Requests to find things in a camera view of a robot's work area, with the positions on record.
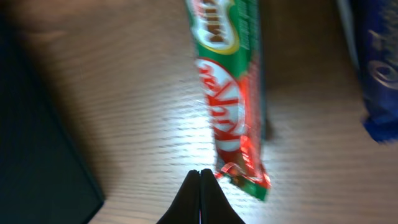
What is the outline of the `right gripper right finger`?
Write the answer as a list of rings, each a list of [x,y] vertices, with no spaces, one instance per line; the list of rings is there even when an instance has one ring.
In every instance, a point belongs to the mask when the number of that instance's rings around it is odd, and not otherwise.
[[[210,169],[200,172],[200,203],[201,224],[245,224]]]

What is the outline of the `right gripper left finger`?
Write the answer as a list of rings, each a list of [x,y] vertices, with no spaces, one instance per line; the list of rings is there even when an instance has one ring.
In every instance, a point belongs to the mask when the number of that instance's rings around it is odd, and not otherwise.
[[[190,170],[173,202],[157,224],[200,223],[200,174]]]

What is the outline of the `red KitKat bar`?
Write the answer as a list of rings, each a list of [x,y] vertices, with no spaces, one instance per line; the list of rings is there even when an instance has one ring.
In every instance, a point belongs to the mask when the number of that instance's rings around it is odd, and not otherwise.
[[[265,78],[257,0],[186,0],[195,66],[210,114],[216,177],[265,200]]]

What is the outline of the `dark green box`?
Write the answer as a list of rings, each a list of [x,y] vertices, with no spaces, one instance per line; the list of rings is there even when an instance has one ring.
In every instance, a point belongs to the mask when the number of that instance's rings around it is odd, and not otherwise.
[[[40,70],[1,16],[1,222],[88,223],[103,194]]]

